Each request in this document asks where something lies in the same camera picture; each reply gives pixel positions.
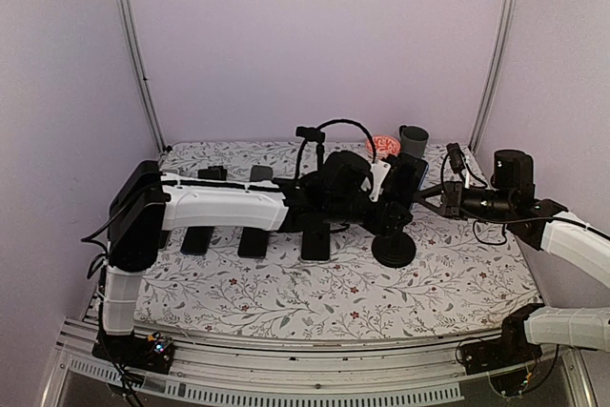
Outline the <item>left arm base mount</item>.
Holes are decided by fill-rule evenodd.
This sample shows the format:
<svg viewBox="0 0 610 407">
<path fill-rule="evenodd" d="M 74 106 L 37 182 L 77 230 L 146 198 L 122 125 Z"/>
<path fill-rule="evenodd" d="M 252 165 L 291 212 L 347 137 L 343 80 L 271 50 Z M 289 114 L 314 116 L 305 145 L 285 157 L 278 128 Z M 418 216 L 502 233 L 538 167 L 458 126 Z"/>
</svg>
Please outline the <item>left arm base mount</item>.
<svg viewBox="0 0 610 407">
<path fill-rule="evenodd" d="M 117 366 L 167 375 L 173 364 L 175 345 L 171 337 L 159 332 L 146 337 L 134 332 L 128 336 L 111 336 L 101 329 L 91 354 Z"/>
</svg>

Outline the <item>floral patterned table mat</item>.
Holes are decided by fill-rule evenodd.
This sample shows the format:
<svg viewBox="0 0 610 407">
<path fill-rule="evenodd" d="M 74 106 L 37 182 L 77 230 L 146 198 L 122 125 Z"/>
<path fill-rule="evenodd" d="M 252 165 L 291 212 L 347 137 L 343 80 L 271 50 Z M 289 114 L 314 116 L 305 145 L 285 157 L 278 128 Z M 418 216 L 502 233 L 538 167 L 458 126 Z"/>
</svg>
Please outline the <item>floral patterned table mat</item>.
<svg viewBox="0 0 610 407">
<path fill-rule="evenodd" d="M 496 225 L 442 218 L 415 206 L 406 233 L 417 253 L 392 269 L 352 226 L 330 238 L 326 261 L 300 257 L 299 234 L 272 234 L 266 255 L 238 255 L 241 230 L 213 231 L 202 256 L 180 251 L 173 230 L 143 275 L 121 275 L 102 296 L 102 322 L 115 335 L 136 323 L 184 331 L 296 340 L 403 339 L 499 327 L 539 301 L 517 241 Z"/>
</svg>

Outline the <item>left aluminium frame post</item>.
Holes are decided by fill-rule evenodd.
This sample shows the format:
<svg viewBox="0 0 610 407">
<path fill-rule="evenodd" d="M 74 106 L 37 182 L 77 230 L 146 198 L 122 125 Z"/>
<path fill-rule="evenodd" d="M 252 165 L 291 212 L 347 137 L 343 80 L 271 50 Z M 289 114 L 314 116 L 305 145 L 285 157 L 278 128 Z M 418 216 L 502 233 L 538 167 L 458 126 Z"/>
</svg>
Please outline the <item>left aluminium frame post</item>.
<svg viewBox="0 0 610 407">
<path fill-rule="evenodd" d="M 151 133 L 153 144 L 160 153 L 163 153 L 166 149 L 166 142 L 153 103 L 149 78 L 145 70 L 144 60 L 140 50 L 132 11 L 132 2 L 131 0 L 116 0 L 116 2 L 145 121 Z"/>
</svg>

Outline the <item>black tall round-base stand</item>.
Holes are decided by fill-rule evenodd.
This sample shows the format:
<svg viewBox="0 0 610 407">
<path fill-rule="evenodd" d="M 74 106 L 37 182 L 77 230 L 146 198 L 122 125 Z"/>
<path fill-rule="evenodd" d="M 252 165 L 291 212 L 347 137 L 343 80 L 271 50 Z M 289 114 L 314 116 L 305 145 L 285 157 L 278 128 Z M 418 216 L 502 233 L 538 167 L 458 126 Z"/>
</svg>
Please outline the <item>black tall round-base stand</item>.
<svg viewBox="0 0 610 407">
<path fill-rule="evenodd" d="M 378 263 L 393 269 L 408 266 L 414 261 L 417 253 L 414 240 L 406 233 L 376 235 L 371 250 Z"/>
</svg>

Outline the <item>black round base phone stand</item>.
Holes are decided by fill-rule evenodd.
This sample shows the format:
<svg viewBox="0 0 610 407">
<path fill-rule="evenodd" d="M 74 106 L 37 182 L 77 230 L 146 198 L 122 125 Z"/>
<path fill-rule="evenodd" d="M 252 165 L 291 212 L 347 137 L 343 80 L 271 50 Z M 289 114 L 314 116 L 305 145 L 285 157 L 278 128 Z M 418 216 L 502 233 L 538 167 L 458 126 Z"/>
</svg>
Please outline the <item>black round base phone stand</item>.
<svg viewBox="0 0 610 407">
<path fill-rule="evenodd" d="M 254 165 L 250 171 L 251 182 L 272 181 L 274 171 L 270 166 Z"/>
</svg>

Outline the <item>right aluminium frame post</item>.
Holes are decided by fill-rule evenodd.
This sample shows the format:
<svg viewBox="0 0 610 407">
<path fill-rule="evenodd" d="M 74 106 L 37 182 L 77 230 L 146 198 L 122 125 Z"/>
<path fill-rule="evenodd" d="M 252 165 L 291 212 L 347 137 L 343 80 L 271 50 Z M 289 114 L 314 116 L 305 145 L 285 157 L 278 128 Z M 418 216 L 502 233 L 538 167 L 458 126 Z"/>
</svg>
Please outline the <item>right aluminium frame post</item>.
<svg viewBox="0 0 610 407">
<path fill-rule="evenodd" d="M 482 95 L 475 118 L 475 124 L 468 144 L 468 148 L 472 153 L 476 153 L 479 150 L 488 121 L 490 119 L 501 73 L 502 62 L 510 36 L 516 3 L 517 0 L 502 0 L 501 2 L 498 27 L 494 47 L 492 49 L 491 60 L 483 85 Z"/>
</svg>

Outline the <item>aluminium frame post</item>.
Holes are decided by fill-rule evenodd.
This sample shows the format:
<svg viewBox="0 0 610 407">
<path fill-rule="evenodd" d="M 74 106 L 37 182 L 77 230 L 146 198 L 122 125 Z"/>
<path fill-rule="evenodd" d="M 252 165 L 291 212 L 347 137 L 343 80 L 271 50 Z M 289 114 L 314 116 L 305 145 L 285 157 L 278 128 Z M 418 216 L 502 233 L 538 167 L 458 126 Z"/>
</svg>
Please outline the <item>aluminium frame post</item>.
<svg viewBox="0 0 610 407">
<path fill-rule="evenodd" d="M 510 36 L 516 3 L 517 0 L 502 0 L 501 2 L 498 27 L 494 47 L 492 49 L 491 60 L 483 85 L 482 95 L 475 118 L 475 124 L 468 144 L 468 148 L 472 153 L 476 153 L 479 150 L 488 121 L 490 119 L 501 73 L 502 62 Z"/>
<path fill-rule="evenodd" d="M 144 60 L 140 50 L 132 11 L 132 2 L 131 0 L 116 0 L 116 2 L 145 121 L 151 133 L 153 144 L 160 153 L 163 153 L 166 149 L 166 142 L 153 103 L 149 78 L 145 70 Z"/>
</svg>

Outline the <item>black folding phone stand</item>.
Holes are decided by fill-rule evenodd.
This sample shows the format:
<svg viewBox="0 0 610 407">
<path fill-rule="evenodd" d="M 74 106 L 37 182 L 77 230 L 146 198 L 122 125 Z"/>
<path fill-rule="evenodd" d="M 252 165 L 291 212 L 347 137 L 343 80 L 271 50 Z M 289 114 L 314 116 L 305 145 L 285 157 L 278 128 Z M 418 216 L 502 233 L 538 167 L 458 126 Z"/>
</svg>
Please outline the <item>black folding phone stand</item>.
<svg viewBox="0 0 610 407">
<path fill-rule="evenodd" d="M 226 181 L 228 171 L 224 166 L 209 166 L 197 171 L 199 179 Z"/>
</svg>

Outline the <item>front aluminium rail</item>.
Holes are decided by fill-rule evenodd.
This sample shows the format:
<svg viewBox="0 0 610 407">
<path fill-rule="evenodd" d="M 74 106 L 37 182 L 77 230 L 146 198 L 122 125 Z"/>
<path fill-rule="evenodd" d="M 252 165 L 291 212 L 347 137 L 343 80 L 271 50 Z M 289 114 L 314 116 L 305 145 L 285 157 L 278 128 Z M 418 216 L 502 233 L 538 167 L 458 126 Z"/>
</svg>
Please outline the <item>front aluminium rail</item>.
<svg viewBox="0 0 610 407">
<path fill-rule="evenodd" d="M 593 406 L 581 353 L 470 375 L 461 352 L 488 333 L 379 341 L 298 341 L 168 330 L 171 370 L 136 371 L 144 406 Z"/>
</svg>

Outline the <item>black phone blue edge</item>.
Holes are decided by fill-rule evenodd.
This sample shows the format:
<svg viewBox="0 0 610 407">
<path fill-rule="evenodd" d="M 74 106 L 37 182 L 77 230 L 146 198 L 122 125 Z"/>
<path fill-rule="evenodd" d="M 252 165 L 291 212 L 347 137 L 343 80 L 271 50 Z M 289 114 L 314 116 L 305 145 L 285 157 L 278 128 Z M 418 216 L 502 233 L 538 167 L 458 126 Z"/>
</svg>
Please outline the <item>black phone blue edge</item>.
<svg viewBox="0 0 610 407">
<path fill-rule="evenodd" d="M 214 227 L 189 227 L 185 232 L 180 253 L 194 256 L 205 255 L 213 234 Z"/>
</svg>

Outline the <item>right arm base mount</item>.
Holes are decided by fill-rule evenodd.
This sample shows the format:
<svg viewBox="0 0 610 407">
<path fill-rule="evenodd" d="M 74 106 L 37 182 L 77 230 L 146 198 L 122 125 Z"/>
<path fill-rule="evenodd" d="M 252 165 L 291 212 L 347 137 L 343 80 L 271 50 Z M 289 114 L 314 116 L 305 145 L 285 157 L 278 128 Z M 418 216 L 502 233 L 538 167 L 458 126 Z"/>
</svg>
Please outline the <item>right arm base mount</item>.
<svg viewBox="0 0 610 407">
<path fill-rule="evenodd" d="M 559 359 L 559 345 L 547 372 L 537 372 L 543 351 L 539 344 L 530 343 L 525 334 L 525 321 L 533 312 L 543 307 L 542 303 L 527 304 L 505 317 L 501 323 L 500 337 L 483 339 L 466 337 L 456 347 L 455 360 L 466 370 L 467 375 L 481 374 L 513 365 L 534 363 L 531 368 L 516 373 L 492 376 L 492 389 L 503 398 L 522 397 L 541 387 L 552 375 Z"/>
</svg>

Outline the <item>red white patterned bowl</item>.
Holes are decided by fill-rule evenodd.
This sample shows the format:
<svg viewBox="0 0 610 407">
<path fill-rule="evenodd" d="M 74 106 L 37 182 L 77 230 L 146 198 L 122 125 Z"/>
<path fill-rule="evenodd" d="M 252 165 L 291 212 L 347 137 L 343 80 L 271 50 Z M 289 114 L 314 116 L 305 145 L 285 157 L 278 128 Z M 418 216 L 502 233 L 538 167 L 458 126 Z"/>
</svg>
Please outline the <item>red white patterned bowl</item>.
<svg viewBox="0 0 610 407">
<path fill-rule="evenodd" d="M 373 159 L 375 151 L 376 159 L 386 159 L 388 156 L 397 156 L 400 153 L 400 142 L 390 135 L 374 135 L 373 143 L 369 139 L 365 141 L 365 148 L 370 159 Z"/>
</svg>

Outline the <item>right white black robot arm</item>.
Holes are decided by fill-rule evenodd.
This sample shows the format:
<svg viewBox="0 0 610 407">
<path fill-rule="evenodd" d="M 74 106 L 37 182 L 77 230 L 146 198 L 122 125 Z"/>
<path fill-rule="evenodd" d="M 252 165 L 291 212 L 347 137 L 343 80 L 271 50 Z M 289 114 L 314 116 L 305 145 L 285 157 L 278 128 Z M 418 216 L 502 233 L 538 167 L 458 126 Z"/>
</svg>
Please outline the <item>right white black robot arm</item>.
<svg viewBox="0 0 610 407">
<path fill-rule="evenodd" d="M 535 197 L 534 161 L 518 150 L 498 150 L 488 188 L 441 180 L 415 192 L 414 200 L 448 219 L 497 224 L 529 247 L 557 256 L 602 285 L 609 283 L 609 236 L 563 205 Z M 493 357 L 512 365 L 531 345 L 609 349 L 609 310 L 529 304 L 507 316 Z"/>
</svg>

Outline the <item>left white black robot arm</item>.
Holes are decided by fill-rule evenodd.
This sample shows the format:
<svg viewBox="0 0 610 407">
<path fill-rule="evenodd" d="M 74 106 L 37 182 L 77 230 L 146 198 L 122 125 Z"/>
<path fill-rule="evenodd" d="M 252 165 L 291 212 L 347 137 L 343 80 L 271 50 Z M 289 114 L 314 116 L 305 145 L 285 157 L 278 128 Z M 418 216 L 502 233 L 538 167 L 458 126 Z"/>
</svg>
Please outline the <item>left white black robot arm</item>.
<svg viewBox="0 0 610 407">
<path fill-rule="evenodd" d="M 309 173 L 281 178 L 256 166 L 256 179 L 249 182 L 229 181 L 218 168 L 189 178 L 162 173 L 153 161 L 141 162 L 101 228 L 109 242 L 102 275 L 106 349 L 122 363 L 141 356 L 141 342 L 132 335 L 140 284 L 175 229 L 194 233 L 182 253 L 202 255 L 212 229 L 239 228 L 238 254 L 246 258 L 265 256 L 271 233 L 300 234 L 300 259 L 322 262 L 331 257 L 332 225 L 356 224 L 373 235 L 377 262 L 395 269 L 408 266 L 416 246 L 403 228 L 412 220 L 414 169 L 400 157 L 366 159 L 350 151 L 316 155 L 316 168 Z"/>
</svg>

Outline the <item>dark grey mug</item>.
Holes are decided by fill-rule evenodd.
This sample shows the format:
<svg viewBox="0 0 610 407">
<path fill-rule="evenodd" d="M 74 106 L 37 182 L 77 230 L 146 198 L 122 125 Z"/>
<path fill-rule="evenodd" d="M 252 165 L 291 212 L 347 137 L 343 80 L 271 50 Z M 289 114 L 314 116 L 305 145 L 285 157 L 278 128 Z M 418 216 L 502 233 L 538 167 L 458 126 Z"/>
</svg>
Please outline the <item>dark grey mug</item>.
<svg viewBox="0 0 610 407">
<path fill-rule="evenodd" d="M 429 133 L 419 126 L 399 127 L 400 151 L 422 158 L 429 140 Z"/>
</svg>

